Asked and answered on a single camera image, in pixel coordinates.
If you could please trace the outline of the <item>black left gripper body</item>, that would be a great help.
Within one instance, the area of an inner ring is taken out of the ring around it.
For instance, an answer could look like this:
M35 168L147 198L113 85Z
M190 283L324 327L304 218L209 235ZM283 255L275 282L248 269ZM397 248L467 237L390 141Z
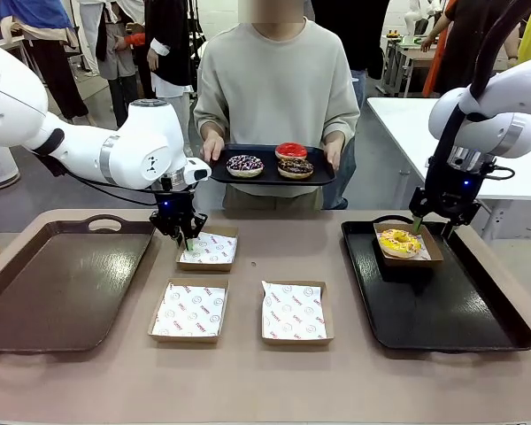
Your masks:
M181 190L179 192L169 192L163 194L156 194L155 200L157 204L156 212L163 214L176 214L181 220L181 229L183 234L183 220L188 213L194 213L193 200L194 192L189 189Z

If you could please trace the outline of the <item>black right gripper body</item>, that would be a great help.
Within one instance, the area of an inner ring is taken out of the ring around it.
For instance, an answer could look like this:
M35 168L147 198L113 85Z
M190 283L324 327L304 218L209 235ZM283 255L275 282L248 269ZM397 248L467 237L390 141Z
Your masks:
M428 170L423 188L427 194L428 212L454 212L458 205L471 204L476 201L481 185L481 174Z

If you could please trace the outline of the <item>dark donut with white stripes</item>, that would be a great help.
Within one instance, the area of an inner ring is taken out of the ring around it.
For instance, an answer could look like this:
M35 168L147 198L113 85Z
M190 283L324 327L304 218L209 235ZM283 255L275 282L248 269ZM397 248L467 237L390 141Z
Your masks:
M262 160L253 155L236 155L227 161L227 171L234 177L253 178L264 168Z

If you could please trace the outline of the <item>small black hand-held tray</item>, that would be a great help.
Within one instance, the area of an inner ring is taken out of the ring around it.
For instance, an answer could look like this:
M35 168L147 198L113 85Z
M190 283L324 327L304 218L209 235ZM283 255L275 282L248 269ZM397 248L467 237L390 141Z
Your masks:
M313 166L313 174L304 180L294 180L278 172L275 145L228 143L217 161L211 162L212 179L227 184L255 184L258 186L325 186L335 179L335 171L326 161L324 151L317 147L307 147L307 160ZM227 161L238 155L251 155L259 158L264 170L256 177L234 177L227 170Z

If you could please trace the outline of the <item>red glazed donut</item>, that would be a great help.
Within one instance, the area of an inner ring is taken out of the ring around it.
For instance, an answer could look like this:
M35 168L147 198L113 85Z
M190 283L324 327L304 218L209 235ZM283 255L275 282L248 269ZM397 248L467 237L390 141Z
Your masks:
M307 150L299 143L282 143L275 148L277 159L306 159Z

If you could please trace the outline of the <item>person's right forearm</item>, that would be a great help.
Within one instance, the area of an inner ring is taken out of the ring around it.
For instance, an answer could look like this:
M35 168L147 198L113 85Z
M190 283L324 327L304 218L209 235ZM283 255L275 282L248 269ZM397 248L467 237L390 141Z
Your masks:
M194 110L195 123L200 136L206 138L205 133L210 129L220 136L228 129L228 107L222 96L214 93L201 94Z

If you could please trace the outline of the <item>person's left forearm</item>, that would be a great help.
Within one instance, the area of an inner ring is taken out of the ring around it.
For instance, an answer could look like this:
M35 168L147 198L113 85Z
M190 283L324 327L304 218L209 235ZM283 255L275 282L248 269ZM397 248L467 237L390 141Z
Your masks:
M327 104L322 141L327 142L330 135L339 132L342 134L343 144L346 145L355 135L359 116L360 111L354 93L331 97Z

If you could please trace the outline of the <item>black plastic serving tray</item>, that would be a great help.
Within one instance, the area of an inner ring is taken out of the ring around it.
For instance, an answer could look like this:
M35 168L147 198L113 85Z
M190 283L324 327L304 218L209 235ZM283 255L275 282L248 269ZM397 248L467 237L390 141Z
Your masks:
M343 240L374 338L390 350L522 352L531 328L460 236L427 221L442 260L391 265L372 221L345 221Z

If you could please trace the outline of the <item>brown plastic serving tray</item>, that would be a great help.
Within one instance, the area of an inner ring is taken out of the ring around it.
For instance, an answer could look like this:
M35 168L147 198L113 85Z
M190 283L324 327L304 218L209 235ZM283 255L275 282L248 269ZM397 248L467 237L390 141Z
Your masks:
M154 227L54 220L0 269L0 352L84 352L108 335Z

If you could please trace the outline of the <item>person's right hand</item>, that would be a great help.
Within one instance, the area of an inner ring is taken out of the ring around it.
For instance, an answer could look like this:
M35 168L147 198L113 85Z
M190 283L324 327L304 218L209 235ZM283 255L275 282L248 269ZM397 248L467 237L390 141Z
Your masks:
M203 157L206 163L211 163L212 161L217 161L219 159L220 153L224 149L225 142L222 135L219 132L211 130L204 137L203 144Z

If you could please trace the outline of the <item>person's left hand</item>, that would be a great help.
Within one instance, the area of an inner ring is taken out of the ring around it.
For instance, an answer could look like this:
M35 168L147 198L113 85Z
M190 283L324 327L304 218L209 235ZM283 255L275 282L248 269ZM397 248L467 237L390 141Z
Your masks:
M335 172L337 172L340 168L342 142L340 140L326 142L324 145L324 153L327 163L332 167Z

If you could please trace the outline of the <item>white rectangular table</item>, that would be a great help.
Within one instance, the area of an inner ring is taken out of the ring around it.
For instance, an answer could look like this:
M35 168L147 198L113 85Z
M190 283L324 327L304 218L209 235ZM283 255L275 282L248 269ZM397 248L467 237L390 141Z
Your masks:
M393 197L396 210L404 209L412 197L408 188L411 176L423 180L426 161L437 141L427 129L427 119L435 104L430 98L370 97L367 105L387 130L404 156ZM485 181L478 199L489 213L481 230L486 241L494 239L531 239L531 152L516 159L499 158L516 175L505 181Z

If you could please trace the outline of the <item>orange garment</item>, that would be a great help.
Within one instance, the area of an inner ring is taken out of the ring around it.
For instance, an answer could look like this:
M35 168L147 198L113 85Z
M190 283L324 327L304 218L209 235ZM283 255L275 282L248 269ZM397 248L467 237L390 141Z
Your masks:
M450 30L448 28L446 28L439 35L438 43L437 43L437 46L436 46L436 49L435 49L435 55L434 55L433 61L431 63L431 66L429 67L427 78L426 78L426 81L425 81L425 84L424 84L424 88L423 88L423 91L422 91L422 96L423 97L430 97L434 93L436 79L437 79L437 75L438 75L438 72L439 72L439 69L440 69L440 66L441 66L441 63L442 63L442 59L443 59L444 50L445 50L446 42L447 42L447 39L448 39L449 31Z

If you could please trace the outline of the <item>grey metal workbench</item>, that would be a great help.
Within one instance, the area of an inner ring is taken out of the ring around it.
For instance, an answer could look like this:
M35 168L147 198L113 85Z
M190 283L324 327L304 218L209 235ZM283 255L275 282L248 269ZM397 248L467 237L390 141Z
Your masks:
M435 46L422 51L419 41L423 37L416 36L408 42L405 39L405 36L381 38L384 67L376 88L385 97L422 97Z

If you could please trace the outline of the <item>person in dark brown coat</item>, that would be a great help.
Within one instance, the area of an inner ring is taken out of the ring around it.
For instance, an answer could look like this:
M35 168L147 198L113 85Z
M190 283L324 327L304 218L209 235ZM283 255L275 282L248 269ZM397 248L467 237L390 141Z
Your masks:
M512 0L456 0L445 12L451 22L435 81L440 95L468 86L484 37Z

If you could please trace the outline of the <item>person in white jacket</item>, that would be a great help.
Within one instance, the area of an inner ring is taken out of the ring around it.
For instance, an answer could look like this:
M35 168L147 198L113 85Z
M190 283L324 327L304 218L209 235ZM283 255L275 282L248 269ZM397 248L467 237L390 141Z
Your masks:
M132 49L120 49L128 23L144 22L142 0L77 0L81 24L100 76L108 81L118 127L128 116L128 106L138 98Z

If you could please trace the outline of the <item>person in beige sweater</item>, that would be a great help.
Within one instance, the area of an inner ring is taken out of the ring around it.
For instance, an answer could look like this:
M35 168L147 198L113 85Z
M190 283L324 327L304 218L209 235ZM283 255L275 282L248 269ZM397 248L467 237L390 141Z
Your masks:
M248 0L241 22L214 36L198 96L228 107L228 143L319 146L331 97L354 93L340 38L307 19L305 0Z

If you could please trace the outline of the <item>person in black wide trousers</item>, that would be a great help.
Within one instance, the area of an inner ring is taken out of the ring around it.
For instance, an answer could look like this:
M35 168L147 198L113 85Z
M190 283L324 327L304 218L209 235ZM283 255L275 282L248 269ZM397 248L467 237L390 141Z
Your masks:
M5 40L21 32L27 51L65 119L86 118L89 110L77 89L65 47L78 47L61 0L0 0L0 30Z

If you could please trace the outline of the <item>person in black top jeans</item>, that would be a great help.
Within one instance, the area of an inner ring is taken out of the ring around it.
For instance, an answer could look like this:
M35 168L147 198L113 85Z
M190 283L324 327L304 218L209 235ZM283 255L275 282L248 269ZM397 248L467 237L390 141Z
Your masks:
M381 32L390 0L312 0L315 21L338 35L362 108L366 79L380 79L384 66Z

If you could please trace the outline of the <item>person in white skirt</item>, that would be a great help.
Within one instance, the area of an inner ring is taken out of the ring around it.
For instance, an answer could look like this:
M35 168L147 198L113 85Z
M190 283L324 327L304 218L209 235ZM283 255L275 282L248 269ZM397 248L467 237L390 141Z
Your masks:
M194 90L187 0L145 0L145 35L152 90L156 98L174 108L183 134L183 151L191 157L190 96Z

